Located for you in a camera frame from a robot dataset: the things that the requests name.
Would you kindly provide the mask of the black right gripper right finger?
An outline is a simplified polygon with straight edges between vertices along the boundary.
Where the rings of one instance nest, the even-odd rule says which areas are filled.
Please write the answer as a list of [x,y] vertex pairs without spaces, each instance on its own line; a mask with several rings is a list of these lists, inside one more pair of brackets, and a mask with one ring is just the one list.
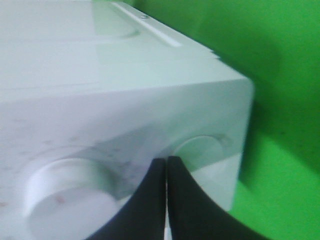
[[266,240],[218,206],[178,156],[167,159],[168,217],[173,240]]

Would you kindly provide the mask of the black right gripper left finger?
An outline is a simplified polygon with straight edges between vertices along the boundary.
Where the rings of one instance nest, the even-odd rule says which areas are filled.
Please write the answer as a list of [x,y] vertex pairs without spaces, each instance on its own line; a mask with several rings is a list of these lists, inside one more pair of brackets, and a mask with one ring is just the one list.
[[120,211],[89,240],[162,240],[166,222],[166,160],[153,159]]

